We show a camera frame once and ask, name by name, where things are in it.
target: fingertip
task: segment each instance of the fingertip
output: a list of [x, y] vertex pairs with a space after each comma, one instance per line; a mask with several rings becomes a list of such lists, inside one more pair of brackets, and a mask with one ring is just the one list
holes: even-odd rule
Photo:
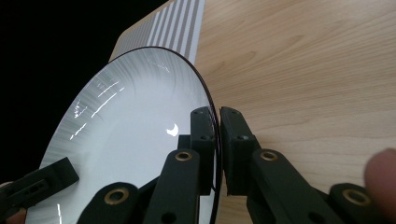
[[24, 224], [26, 219], [26, 209], [21, 208], [21, 210], [12, 217], [7, 219], [6, 224]]
[[387, 148], [368, 160], [364, 169], [367, 191], [383, 214], [396, 223], [396, 150]]
[[12, 181], [4, 182], [4, 183], [0, 184], [0, 188], [5, 187], [11, 183], [12, 183]]

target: black background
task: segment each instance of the black background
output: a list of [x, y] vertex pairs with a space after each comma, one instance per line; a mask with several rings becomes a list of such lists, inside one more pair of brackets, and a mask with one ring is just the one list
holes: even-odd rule
[[0, 183], [38, 169], [67, 108], [120, 34], [165, 0], [2, 1]]

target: black bracket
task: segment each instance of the black bracket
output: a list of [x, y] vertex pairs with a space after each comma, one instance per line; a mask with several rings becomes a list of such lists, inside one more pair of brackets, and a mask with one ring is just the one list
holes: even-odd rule
[[178, 138], [177, 148], [190, 148], [201, 157], [200, 193], [209, 195], [213, 187], [214, 155], [216, 147], [215, 130], [209, 108], [206, 106], [193, 110], [190, 114], [191, 134]]
[[33, 171], [0, 188], [0, 221], [29, 208], [78, 181], [78, 175], [66, 157]]
[[114, 183], [100, 189], [78, 224], [198, 223], [200, 155], [180, 148], [168, 154], [158, 178], [141, 189]]
[[247, 196], [253, 223], [388, 223], [365, 188], [314, 189], [280, 152], [260, 147], [239, 111], [220, 115], [227, 193]]

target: wooden table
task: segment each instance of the wooden table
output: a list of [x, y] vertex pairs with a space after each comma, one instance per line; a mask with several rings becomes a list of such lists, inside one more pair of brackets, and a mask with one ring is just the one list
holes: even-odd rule
[[[396, 147], [396, 1], [206, 0], [195, 67], [324, 192]], [[251, 223], [225, 183], [218, 223]]]

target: clear glass plate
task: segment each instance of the clear glass plate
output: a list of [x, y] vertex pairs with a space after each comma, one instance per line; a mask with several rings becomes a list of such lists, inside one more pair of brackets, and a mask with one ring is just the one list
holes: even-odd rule
[[217, 138], [214, 189], [200, 197], [200, 223], [216, 218], [221, 162], [219, 126], [196, 69], [178, 53], [146, 47], [106, 65], [81, 90], [52, 136], [40, 168], [64, 157], [79, 181], [28, 209], [27, 224], [77, 223], [94, 194], [115, 182], [140, 188], [159, 176], [178, 136], [190, 134], [190, 113], [207, 106]]

